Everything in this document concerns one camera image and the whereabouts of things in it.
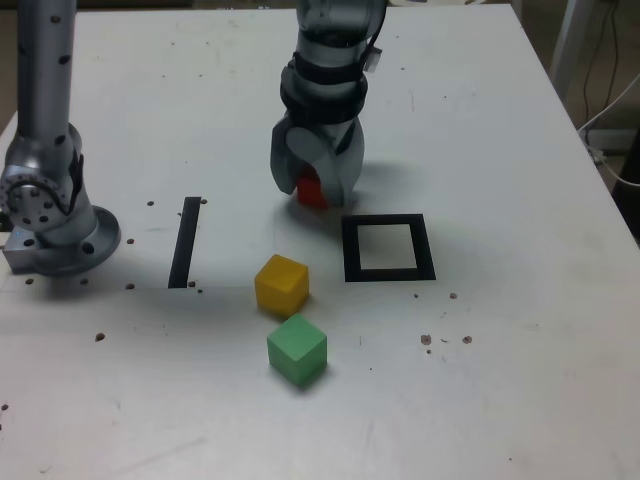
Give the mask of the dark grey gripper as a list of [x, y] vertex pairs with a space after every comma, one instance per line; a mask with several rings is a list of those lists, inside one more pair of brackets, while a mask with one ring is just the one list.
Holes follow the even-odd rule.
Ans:
[[364, 160], [358, 116], [321, 124], [285, 114], [272, 130], [270, 168], [279, 190], [310, 207], [344, 207]]

